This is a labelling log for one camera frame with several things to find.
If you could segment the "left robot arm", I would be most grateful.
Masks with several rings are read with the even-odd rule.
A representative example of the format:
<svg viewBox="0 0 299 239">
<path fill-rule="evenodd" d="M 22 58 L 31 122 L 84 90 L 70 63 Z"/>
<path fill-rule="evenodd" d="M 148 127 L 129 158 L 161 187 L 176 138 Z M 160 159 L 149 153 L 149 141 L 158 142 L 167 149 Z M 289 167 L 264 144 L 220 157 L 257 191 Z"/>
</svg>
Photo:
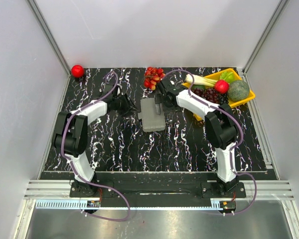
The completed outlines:
<svg viewBox="0 0 299 239">
<path fill-rule="evenodd" d="M 71 112 L 58 113 L 51 145 L 58 149 L 74 172 L 74 191 L 88 197 L 99 191 L 97 176 L 91 168 L 86 148 L 88 126 L 107 113 L 116 111 L 123 117 L 137 110 L 120 85 L 108 85 L 99 97 Z"/>
</svg>

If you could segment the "grey plastic tool case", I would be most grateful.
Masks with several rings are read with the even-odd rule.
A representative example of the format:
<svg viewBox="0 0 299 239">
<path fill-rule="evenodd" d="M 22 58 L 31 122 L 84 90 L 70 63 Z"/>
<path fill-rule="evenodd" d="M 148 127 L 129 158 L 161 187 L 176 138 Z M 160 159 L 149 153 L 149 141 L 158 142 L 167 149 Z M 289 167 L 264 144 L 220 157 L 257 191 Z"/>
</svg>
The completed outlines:
<svg viewBox="0 0 299 239">
<path fill-rule="evenodd" d="M 143 98 L 140 101 L 141 111 L 138 113 L 139 120 L 142 121 L 144 132 L 155 132 L 165 130 L 164 112 L 157 115 L 155 112 L 154 98 Z"/>
</svg>

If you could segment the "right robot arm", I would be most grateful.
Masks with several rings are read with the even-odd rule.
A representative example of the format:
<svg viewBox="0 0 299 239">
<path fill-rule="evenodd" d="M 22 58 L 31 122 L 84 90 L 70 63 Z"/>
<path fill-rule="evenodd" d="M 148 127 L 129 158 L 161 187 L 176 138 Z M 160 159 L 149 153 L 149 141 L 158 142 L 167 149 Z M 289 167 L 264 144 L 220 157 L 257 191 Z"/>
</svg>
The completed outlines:
<svg viewBox="0 0 299 239">
<path fill-rule="evenodd" d="M 217 182 L 212 186 L 212 191 L 229 197 L 239 183 L 234 157 L 237 136 L 243 134 L 231 107 L 211 103 L 184 85 L 174 86 L 166 79 L 160 81 L 157 87 L 165 107 L 184 108 L 204 120 L 206 138 L 214 147 L 217 158 Z"/>
</svg>

